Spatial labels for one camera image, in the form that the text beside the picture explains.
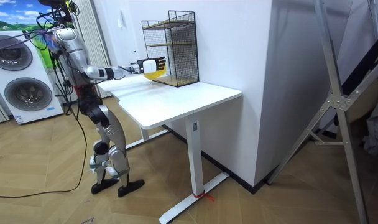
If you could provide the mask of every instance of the black wire rack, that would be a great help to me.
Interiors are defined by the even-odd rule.
[[[154,81],[180,87],[199,81],[195,13],[168,11],[166,21],[142,21],[148,58],[165,57],[166,72]]]

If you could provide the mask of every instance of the humanoid robot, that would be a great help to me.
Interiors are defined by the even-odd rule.
[[[58,25],[71,22],[65,0],[39,0],[39,2],[51,6],[52,12],[59,12],[57,14],[59,16],[55,17],[55,13],[51,15]],[[124,131],[117,117],[102,104],[102,99],[95,90],[95,80],[121,79],[133,73],[163,70],[165,59],[150,58],[118,67],[93,66],[88,64],[84,42],[72,28],[56,27],[50,30],[48,34],[52,35],[57,46],[57,50],[53,50],[52,55],[60,59],[63,68],[70,68],[64,71],[70,71],[67,72],[67,77],[73,83],[78,95],[80,112],[92,120],[101,136],[101,139],[93,144],[94,154],[90,159],[90,169],[96,173],[96,183],[92,186],[91,193],[97,194],[120,180],[122,186],[118,189],[118,197],[123,197],[142,187],[145,182],[130,181]],[[106,171],[110,173],[111,179],[105,179]]]

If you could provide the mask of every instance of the washer door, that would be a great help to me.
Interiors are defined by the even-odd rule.
[[[27,68],[33,61],[30,48],[22,41],[7,35],[0,35],[0,47],[10,46],[0,50],[0,68],[9,71],[19,71]]]
[[[17,78],[8,83],[4,91],[7,101],[24,111],[38,111],[52,101],[52,91],[44,82],[35,78]]]

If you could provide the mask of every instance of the white desk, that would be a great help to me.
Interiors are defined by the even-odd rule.
[[[149,136],[146,130],[185,118],[191,186],[194,195],[209,192],[229,177],[223,172],[203,185],[198,112],[240,97],[241,91],[201,82],[176,88],[150,81],[142,75],[102,82],[99,87],[116,97],[119,100],[119,106],[141,127],[143,138],[127,145],[127,148],[168,132],[165,130]],[[194,195],[189,195],[164,213],[160,217],[160,223],[168,223],[196,202],[199,198]]]

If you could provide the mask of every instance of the washing machine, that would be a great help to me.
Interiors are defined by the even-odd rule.
[[[62,114],[35,46],[21,31],[0,31],[0,93],[19,124]]]

